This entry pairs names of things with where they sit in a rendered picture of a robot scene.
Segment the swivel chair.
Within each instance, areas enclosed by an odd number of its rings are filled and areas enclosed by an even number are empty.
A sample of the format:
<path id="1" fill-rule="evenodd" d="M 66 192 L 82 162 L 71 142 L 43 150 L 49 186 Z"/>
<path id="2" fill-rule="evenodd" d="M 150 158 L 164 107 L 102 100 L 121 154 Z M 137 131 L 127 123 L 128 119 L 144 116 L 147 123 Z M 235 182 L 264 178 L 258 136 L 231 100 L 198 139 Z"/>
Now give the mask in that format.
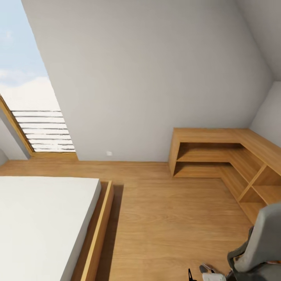
<path id="1" fill-rule="evenodd" d="M 233 258 L 236 257 L 236 262 Z M 262 208 L 246 243 L 227 255 L 226 281 L 281 281 L 281 201 Z M 206 264 L 200 272 L 212 271 Z"/>

